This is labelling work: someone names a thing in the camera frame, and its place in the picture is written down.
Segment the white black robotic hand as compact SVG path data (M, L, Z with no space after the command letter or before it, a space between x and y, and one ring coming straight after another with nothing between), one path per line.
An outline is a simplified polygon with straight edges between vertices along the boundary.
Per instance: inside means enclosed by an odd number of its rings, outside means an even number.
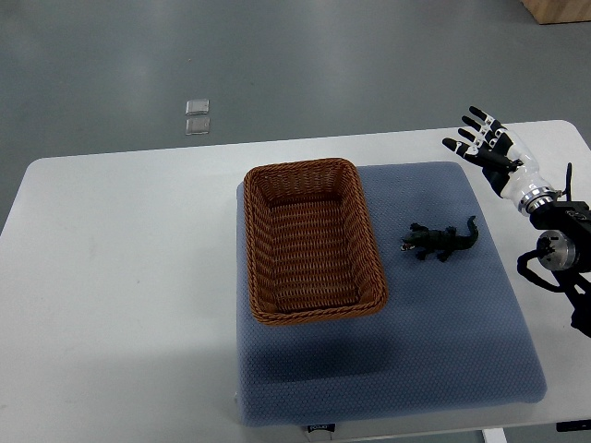
M494 193L525 216L558 199L561 192L541 176L537 160L515 132L475 106L469 112L462 117L466 127L458 129L459 138L444 138L443 146L480 167Z

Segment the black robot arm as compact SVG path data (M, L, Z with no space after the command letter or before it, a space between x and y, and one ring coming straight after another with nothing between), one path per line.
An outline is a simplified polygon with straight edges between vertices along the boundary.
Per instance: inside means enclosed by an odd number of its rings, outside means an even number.
M563 293L573 306L571 326L590 335L590 208L572 200L573 166L565 189L539 187L525 194L519 210L542 234L536 248L517 259L517 271L534 285Z

